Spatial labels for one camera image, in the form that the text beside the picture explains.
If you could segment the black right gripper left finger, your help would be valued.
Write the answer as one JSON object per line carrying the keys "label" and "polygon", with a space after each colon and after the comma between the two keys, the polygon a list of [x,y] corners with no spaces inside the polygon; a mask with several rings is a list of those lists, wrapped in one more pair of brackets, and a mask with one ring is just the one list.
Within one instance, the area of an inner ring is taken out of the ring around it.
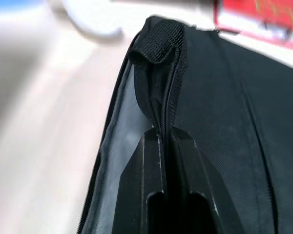
{"label": "black right gripper left finger", "polygon": [[146,131],[123,170],[113,220],[114,234],[163,234],[167,180],[157,131]]}

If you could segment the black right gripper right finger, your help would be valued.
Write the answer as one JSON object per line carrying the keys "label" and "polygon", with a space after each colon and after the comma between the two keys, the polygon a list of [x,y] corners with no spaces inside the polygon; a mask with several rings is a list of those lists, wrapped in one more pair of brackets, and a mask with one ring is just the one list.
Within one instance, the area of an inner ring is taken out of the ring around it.
{"label": "black right gripper right finger", "polygon": [[183,234],[234,234],[236,209],[224,181],[189,133],[170,130],[171,163]]}

